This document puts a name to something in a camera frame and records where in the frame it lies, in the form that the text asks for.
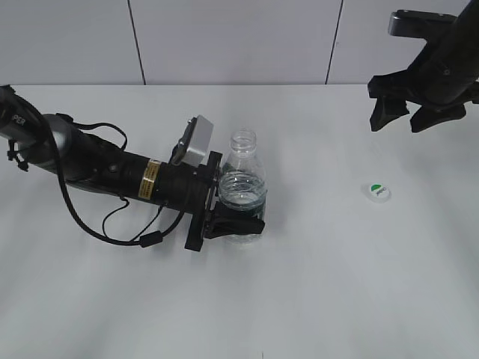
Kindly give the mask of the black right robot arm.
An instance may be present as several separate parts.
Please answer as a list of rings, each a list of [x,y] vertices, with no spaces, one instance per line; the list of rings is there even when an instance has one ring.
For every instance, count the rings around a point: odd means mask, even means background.
[[[405,70],[368,82],[368,94],[376,101],[372,131],[408,115],[410,102],[420,107],[410,119],[414,133],[464,118],[465,104],[478,103],[478,2],[470,1],[459,16],[396,10],[388,33],[426,44]]]

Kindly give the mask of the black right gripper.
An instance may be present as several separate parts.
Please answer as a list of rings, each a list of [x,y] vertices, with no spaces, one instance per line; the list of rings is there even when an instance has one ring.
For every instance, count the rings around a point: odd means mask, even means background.
[[[478,103],[478,42],[429,42],[405,70],[373,76],[367,89],[377,99],[370,117],[372,131],[408,115],[405,100],[441,109],[420,107],[410,120],[412,132],[460,120],[466,115],[462,104]]]

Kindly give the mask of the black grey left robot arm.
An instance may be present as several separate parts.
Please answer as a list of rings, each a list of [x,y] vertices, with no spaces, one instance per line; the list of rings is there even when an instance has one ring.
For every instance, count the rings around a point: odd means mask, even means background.
[[[215,200],[222,155],[208,149],[212,133],[209,120],[193,117],[170,159],[159,162],[94,135],[91,124],[77,123],[67,114],[41,114],[12,87],[1,87],[7,157],[23,171],[33,165],[55,174],[75,221],[79,215],[69,187],[174,209],[192,217],[185,244],[191,251],[199,251],[205,239],[259,235],[265,227],[259,215]]]

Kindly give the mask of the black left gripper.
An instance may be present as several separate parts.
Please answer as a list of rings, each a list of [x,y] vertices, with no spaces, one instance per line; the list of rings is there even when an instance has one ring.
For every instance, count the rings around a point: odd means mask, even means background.
[[[156,199],[161,206],[178,211],[174,222],[162,231],[169,235],[185,214],[192,216],[185,249],[200,251],[205,238],[260,235],[265,227],[262,207],[251,210],[232,209],[218,201],[207,218],[219,175],[222,154],[212,151],[207,163],[190,165],[162,163],[156,178]]]

